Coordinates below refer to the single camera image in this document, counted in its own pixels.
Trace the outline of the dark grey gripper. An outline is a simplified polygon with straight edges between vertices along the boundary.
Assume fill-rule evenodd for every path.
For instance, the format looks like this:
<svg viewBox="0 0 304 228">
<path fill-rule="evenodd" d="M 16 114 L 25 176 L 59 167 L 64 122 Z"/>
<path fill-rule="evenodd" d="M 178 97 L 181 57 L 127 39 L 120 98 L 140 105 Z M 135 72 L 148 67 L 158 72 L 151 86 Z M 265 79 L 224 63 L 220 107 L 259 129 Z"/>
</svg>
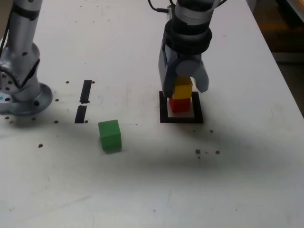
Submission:
<svg viewBox="0 0 304 228">
<path fill-rule="evenodd" d="M 166 98 L 174 93 L 174 80 L 178 76 L 192 77 L 196 88 L 204 93 L 209 88 L 209 77 L 201 61 L 201 55 L 185 55 L 173 51 L 162 40 L 158 69 L 162 92 Z"/>
</svg>

